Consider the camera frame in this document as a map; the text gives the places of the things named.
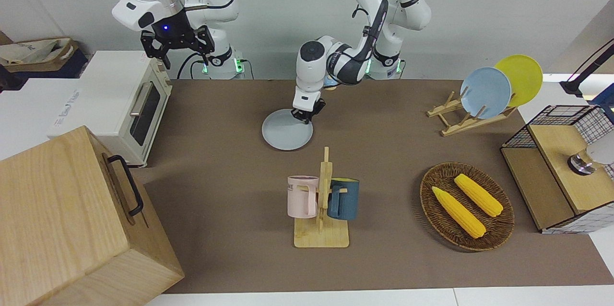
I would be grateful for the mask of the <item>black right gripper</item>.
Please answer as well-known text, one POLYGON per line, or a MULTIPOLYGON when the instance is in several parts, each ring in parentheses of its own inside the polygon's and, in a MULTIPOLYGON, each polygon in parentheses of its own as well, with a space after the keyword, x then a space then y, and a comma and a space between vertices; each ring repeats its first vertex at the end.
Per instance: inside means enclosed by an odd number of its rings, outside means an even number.
POLYGON ((154 22, 154 15, 147 12, 141 16, 141 28, 151 25, 153 31, 141 31, 141 44, 149 58, 161 59, 166 70, 171 70, 167 51, 188 48, 200 54, 204 65, 211 64, 211 53, 215 50, 213 36, 206 25, 192 28, 185 9, 154 22))

